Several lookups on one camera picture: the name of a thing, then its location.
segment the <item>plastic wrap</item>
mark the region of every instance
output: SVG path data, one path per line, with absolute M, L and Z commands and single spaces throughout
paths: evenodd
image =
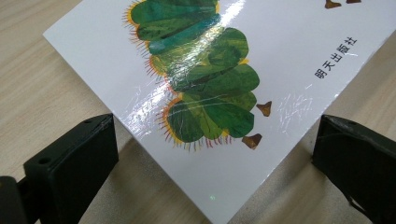
M 85 0 L 45 37 L 224 223 L 394 31 L 394 11 L 391 0 Z

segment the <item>caterpillar illustration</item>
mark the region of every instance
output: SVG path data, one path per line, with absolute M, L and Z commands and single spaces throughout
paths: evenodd
M 260 84 L 248 65 L 248 42 L 221 24 L 218 0 L 146 0 L 126 13 L 132 40 L 148 56 L 148 72 L 163 78 L 171 99 L 161 113 L 165 139 L 177 146 L 228 144 L 243 138 L 255 148 L 252 93 Z M 269 116 L 271 104 L 257 105 Z

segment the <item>light wood surface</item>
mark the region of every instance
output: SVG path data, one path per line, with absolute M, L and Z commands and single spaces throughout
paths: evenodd
M 79 0 L 0 2 L 0 175 L 22 165 L 84 119 L 109 110 L 43 32 Z M 327 113 L 396 140 L 396 34 Z M 123 127 L 120 162 L 80 223 L 209 223 Z M 231 223 L 371 223 L 310 163 L 317 128 L 283 160 Z

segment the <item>caterpillar leg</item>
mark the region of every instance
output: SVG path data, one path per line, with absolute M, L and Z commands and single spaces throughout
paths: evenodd
M 352 3 L 360 3 L 361 0 L 346 0 L 347 4 L 352 4 Z
M 332 2 L 332 0 L 326 0 L 326 5 L 324 5 L 324 7 L 326 8 L 334 8 L 334 7 L 340 7 L 341 4 L 339 3 L 334 3 Z

